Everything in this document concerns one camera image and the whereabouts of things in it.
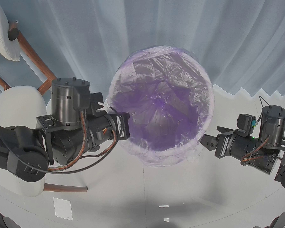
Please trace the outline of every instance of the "barcode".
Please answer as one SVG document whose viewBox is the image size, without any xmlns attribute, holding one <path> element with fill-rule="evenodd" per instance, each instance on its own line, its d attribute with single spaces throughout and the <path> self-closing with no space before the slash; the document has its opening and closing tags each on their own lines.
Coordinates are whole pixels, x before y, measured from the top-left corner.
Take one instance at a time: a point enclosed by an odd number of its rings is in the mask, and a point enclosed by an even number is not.
<svg viewBox="0 0 285 228">
<path fill-rule="evenodd" d="M 120 133 L 120 130 L 121 130 L 121 128 L 122 128 L 122 123 L 121 123 L 121 121 L 120 121 L 120 119 L 119 119 L 118 116 L 117 116 L 116 118 L 117 118 L 118 132 Z M 124 138 L 124 137 L 125 137 L 123 130 L 122 130 L 122 134 L 120 135 L 120 137 L 121 137 L 121 138 Z"/>
</svg>

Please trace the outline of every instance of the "purple trash bag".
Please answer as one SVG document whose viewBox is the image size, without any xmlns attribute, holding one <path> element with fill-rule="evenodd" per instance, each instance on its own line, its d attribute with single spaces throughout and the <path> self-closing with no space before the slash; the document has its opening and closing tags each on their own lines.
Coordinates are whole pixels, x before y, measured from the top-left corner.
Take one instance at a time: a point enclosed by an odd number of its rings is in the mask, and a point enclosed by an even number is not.
<svg viewBox="0 0 285 228">
<path fill-rule="evenodd" d="M 130 113 L 130 138 L 119 143 L 147 166 L 194 159 L 214 108 L 205 69 L 186 50 L 167 46 L 130 55 L 116 72 L 107 100 Z"/>
</svg>

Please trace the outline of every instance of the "curtain fold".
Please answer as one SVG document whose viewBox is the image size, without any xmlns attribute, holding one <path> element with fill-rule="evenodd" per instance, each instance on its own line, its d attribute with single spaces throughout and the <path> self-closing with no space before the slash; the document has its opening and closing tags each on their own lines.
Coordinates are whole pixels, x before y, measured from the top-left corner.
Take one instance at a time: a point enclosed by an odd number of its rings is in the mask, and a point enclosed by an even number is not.
<svg viewBox="0 0 285 228">
<path fill-rule="evenodd" d="M 9 20 L 59 77 L 91 82 L 106 96 L 136 50 L 193 51 L 212 83 L 235 94 L 285 94 L 285 0 L 0 0 Z M 0 74 L 11 86 L 41 85 L 24 57 Z"/>
</svg>

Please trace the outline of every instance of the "white paper on floor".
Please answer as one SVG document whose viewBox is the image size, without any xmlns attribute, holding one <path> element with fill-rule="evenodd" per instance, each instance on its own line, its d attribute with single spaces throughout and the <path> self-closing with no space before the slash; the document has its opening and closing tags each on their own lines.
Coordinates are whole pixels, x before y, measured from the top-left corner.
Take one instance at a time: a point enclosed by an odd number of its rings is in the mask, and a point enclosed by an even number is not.
<svg viewBox="0 0 285 228">
<path fill-rule="evenodd" d="M 55 215 L 60 218 L 73 220 L 71 201 L 54 199 Z"/>
</svg>

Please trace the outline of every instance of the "crumpled plastic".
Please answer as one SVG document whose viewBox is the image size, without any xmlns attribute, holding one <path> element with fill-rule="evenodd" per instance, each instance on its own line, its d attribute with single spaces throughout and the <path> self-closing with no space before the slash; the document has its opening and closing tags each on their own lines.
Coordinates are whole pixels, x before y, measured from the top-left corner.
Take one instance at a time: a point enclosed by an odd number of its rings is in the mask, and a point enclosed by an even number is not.
<svg viewBox="0 0 285 228">
<path fill-rule="evenodd" d="M 107 97 L 129 112 L 130 138 L 120 145 L 147 166 L 196 159 L 213 116 L 214 93 L 205 69 L 185 49 L 152 47 L 130 55 Z"/>
</svg>

